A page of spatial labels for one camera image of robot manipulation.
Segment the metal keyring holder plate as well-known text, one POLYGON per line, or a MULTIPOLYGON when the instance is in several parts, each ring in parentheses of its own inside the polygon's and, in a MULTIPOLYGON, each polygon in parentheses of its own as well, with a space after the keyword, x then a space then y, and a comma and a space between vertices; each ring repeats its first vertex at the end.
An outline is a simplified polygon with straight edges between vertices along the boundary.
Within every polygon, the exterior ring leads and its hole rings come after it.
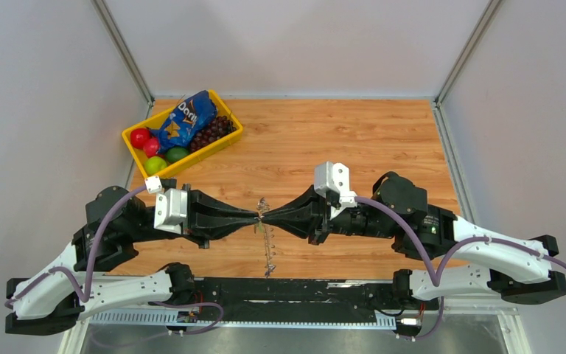
POLYGON ((259 214, 259 222, 262 223, 263 233, 261 233, 265 249, 265 273, 264 277, 269 279, 276 269, 273 258, 275 256, 275 245, 273 244, 273 228, 269 227, 262 221, 262 214, 270 211, 270 204, 266 201, 265 197, 259 199, 256 205, 256 210, 259 214))

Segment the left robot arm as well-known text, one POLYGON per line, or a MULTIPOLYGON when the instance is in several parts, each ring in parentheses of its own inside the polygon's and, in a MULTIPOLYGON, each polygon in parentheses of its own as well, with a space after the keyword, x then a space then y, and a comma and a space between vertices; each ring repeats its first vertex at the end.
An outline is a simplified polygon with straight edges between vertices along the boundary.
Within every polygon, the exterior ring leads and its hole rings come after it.
POLYGON ((169 263, 132 280, 102 277, 137 255, 137 243, 183 238, 207 249, 259 221, 240 209, 175 179, 150 177, 137 190, 114 186, 85 207, 86 225, 64 250, 30 278, 7 282, 8 334, 50 336, 79 321, 128 305, 201 306, 188 265, 169 263))

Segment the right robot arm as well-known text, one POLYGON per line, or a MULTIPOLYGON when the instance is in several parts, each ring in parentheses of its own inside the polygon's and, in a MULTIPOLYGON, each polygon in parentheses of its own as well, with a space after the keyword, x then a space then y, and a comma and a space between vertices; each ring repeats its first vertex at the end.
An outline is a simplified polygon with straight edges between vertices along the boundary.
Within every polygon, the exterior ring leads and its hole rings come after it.
POLYGON ((391 297, 401 308, 466 294, 498 294, 518 305, 566 295, 566 264, 553 236, 519 240, 484 229, 430 204, 425 189, 394 172, 379 178, 372 192, 359 196, 346 178, 317 177, 261 220, 313 245, 332 234, 392 240, 396 253, 424 265, 394 273, 391 297))

